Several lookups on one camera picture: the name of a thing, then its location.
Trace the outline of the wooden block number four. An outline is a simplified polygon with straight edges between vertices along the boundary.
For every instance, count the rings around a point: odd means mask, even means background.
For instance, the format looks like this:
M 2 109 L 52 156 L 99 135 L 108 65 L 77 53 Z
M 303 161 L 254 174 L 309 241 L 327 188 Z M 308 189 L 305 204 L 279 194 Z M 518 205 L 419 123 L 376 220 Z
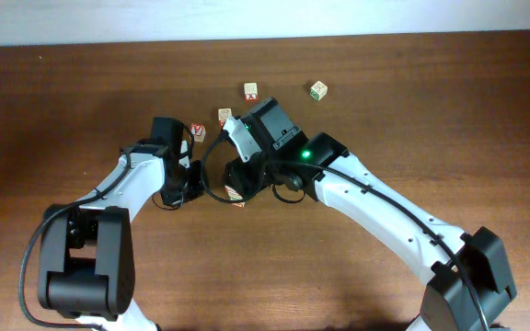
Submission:
M 245 202 L 243 202 L 243 197 L 238 192 L 236 192 L 232 187 L 225 185 L 225 191 L 229 199 L 233 201 L 232 203 L 233 206 L 237 206 L 239 208 L 245 207 Z

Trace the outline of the wooden block red A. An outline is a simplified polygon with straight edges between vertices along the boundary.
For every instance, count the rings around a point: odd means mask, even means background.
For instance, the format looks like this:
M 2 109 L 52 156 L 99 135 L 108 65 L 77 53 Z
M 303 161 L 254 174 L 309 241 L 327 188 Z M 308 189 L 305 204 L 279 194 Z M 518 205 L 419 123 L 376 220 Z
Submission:
M 193 135 L 194 142 L 203 143 L 206 136 L 205 126 L 199 123 L 192 123 L 190 125 L 190 131 Z

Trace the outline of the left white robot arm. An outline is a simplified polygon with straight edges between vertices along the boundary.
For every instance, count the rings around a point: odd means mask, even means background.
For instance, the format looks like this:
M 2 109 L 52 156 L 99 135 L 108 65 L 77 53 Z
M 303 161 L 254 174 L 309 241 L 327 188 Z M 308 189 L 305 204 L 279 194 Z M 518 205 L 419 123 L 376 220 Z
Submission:
M 112 172 L 90 193 L 53 204 L 37 233 L 37 298 L 66 328 L 157 330 L 135 302 L 131 223 L 148 200 L 175 211 L 202 194 L 190 129 L 155 117 L 149 137 L 121 150 Z

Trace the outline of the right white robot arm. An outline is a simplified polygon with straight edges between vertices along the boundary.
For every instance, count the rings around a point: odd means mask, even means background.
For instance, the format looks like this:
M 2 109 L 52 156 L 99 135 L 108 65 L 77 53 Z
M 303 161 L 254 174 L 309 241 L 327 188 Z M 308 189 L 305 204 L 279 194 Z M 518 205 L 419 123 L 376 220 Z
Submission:
M 348 148 L 307 137 L 269 97 L 223 121 L 239 157 L 224 179 L 244 200 L 267 186 L 301 191 L 358 223 L 394 252 L 425 287 L 411 330 L 491 330 L 516 298 L 503 241 L 486 227 L 468 234 L 397 193 Z

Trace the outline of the wooden block red bottom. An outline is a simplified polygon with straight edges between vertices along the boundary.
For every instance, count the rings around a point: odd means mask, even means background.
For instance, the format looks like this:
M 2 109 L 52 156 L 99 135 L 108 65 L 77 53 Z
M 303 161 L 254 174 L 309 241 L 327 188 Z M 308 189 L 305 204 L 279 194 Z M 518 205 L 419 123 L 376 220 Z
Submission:
M 219 108 L 218 111 L 218 122 L 221 128 L 224 127 L 225 122 L 232 117 L 232 109 L 230 108 Z

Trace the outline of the wooden block red side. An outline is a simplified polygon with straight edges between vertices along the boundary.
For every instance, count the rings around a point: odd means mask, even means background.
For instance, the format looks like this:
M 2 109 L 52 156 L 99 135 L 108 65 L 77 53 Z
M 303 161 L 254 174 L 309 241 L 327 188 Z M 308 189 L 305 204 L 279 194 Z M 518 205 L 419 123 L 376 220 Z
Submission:
M 243 91 L 246 101 L 259 99 L 258 85 L 255 82 L 247 82 L 243 84 Z

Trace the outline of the wooden block green side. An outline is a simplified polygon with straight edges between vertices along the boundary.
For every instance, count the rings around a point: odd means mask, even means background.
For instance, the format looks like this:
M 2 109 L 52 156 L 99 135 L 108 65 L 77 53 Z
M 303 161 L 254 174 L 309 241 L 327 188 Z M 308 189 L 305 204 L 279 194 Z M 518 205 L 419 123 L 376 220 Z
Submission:
M 327 92 L 328 86 L 321 81 L 316 81 L 309 89 L 310 96 L 316 101 L 320 101 Z

